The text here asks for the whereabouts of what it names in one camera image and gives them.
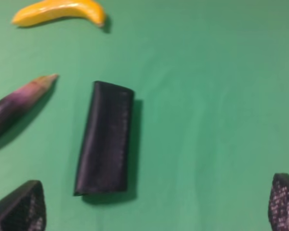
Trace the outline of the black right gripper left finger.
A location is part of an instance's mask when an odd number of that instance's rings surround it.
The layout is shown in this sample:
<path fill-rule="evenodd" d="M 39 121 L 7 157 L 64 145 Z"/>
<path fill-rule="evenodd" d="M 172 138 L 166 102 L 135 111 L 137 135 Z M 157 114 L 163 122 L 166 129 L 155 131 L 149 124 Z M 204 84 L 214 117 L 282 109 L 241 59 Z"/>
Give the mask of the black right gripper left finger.
<path fill-rule="evenodd" d="M 41 181 L 29 180 L 0 200 L 0 231 L 44 231 L 46 225 Z"/>

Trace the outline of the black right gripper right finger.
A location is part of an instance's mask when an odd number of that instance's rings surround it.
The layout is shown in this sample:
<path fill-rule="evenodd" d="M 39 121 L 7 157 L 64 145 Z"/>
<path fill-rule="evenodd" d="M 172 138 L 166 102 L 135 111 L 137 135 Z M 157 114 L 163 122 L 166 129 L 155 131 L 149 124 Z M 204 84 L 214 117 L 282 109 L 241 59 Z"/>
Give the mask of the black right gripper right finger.
<path fill-rule="evenodd" d="M 289 231 L 289 174 L 274 174 L 268 204 L 273 231 Z"/>

